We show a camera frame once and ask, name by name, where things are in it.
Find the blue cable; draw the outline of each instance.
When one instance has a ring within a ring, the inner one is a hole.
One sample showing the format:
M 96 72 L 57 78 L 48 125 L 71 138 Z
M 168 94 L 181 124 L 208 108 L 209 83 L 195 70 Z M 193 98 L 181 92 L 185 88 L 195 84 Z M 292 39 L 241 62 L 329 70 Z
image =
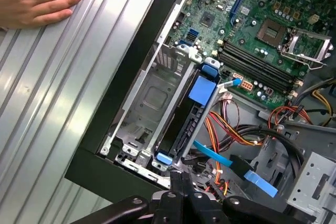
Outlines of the blue cable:
M 214 159 L 215 161 L 220 162 L 222 165 L 225 165 L 227 167 L 230 167 L 232 164 L 232 161 L 226 159 L 225 157 L 220 156 L 219 154 L 213 152 L 212 150 L 205 147 L 203 144 L 201 144 L 198 141 L 194 141 L 194 146 L 202 153 L 204 153 L 206 156 Z

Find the screw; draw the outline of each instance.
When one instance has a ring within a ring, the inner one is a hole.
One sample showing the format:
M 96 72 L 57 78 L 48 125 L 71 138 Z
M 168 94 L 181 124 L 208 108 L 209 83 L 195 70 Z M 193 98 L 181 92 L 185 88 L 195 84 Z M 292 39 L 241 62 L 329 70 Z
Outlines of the screw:
M 140 200 L 140 199 L 138 199 L 138 198 L 135 198 L 134 200 L 133 200 L 133 203 L 134 204 L 141 204 L 142 203 L 142 200 Z
M 202 198 L 202 194 L 200 194 L 200 193 L 195 193 L 194 196 L 195 196 L 196 198 L 199 198 L 199 199 Z
M 231 198 L 230 201 L 231 201 L 231 203 L 234 204 L 234 205 L 239 205 L 239 200 L 238 200 L 238 199 Z

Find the green circuit board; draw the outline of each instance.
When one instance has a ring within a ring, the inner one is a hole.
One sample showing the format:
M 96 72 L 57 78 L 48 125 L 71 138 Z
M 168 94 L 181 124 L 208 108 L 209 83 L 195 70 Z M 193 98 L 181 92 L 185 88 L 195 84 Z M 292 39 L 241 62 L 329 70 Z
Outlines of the green circuit board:
M 167 44 L 176 46 L 187 42 L 191 46 L 198 46 L 204 58 L 208 56 L 216 58 L 216 52 L 220 50 L 219 43 L 221 40 L 227 40 L 255 57 L 303 79 L 308 72 L 308 67 L 281 56 L 279 47 L 262 41 L 258 38 L 258 33 L 262 26 L 271 20 L 286 28 L 286 33 L 284 32 L 281 37 L 281 43 L 286 39 L 287 30 L 292 27 L 327 35 L 335 21 L 336 0 L 241 0 L 233 15 L 231 12 L 236 1 L 187 0 L 178 18 L 179 22 L 174 24 L 169 33 Z M 311 24 L 309 20 L 313 15 L 318 15 L 319 20 Z M 187 39 L 190 29 L 198 32 L 197 39 L 193 42 Z M 296 51 L 314 55 L 320 46 L 320 40 L 301 39 Z M 245 76 L 244 72 L 234 71 L 225 65 L 222 66 L 221 73 L 226 73 L 222 75 L 223 82 L 231 80 L 233 73 L 238 73 L 248 82 L 254 82 L 253 79 Z M 242 87 L 233 89 L 269 109 L 283 105 L 288 97 L 288 94 L 275 91 L 272 95 L 268 95 L 267 99 L 261 100 L 257 93 L 259 91 L 265 93 L 265 91 L 258 87 L 251 91 Z

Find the motherboard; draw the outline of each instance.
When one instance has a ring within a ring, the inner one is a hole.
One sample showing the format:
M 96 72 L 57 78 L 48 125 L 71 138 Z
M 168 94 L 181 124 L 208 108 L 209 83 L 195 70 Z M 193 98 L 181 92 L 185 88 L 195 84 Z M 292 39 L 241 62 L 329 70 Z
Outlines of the motherboard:
M 306 56 L 332 49 L 335 17 L 336 0 L 186 0 L 166 44 L 217 59 L 222 82 L 242 79 L 232 92 L 274 109 L 296 96 L 312 69 Z

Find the ribbed metal panel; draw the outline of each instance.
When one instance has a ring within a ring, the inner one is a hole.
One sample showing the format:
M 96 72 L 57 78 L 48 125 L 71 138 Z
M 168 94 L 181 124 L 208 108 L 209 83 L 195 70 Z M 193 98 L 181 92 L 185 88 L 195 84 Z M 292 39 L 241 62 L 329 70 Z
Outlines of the ribbed metal panel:
M 82 0 L 60 24 L 8 31 L 0 45 L 1 224 L 68 223 L 107 204 L 63 176 L 152 1 Z

